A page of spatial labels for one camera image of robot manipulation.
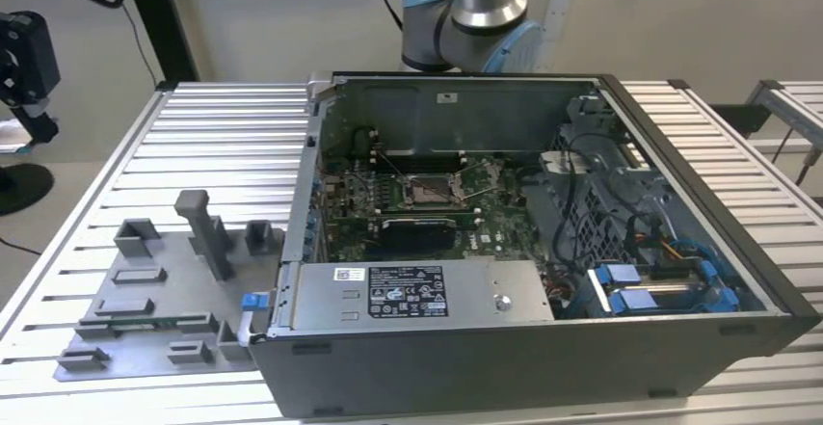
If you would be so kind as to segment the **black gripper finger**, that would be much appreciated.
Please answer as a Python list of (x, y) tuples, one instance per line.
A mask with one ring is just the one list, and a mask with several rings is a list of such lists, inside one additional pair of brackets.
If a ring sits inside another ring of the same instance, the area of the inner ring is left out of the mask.
[(47, 112), (49, 102), (48, 98), (43, 98), (35, 103), (20, 104), (13, 107), (13, 115), (31, 136), (33, 146), (49, 143), (59, 133), (57, 123)]

